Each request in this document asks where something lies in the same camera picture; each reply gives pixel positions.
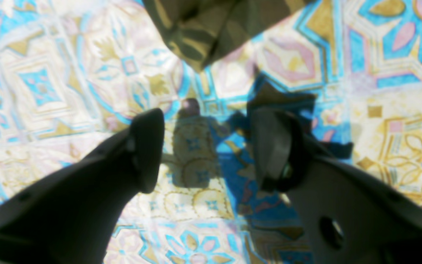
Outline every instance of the geometric pattern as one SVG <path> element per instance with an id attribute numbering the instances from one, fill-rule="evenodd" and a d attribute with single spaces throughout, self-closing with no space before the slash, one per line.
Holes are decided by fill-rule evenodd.
<path id="1" fill-rule="evenodd" d="M 157 187 L 124 208 L 104 264 L 311 264 L 290 202 L 258 191 L 250 102 L 353 142 L 345 162 L 422 206 L 422 0 L 290 5 L 196 72 L 186 62 L 203 61 L 171 51 L 142 0 L 0 0 L 0 204 L 159 107 Z M 252 12 L 248 23 L 268 22 Z"/>

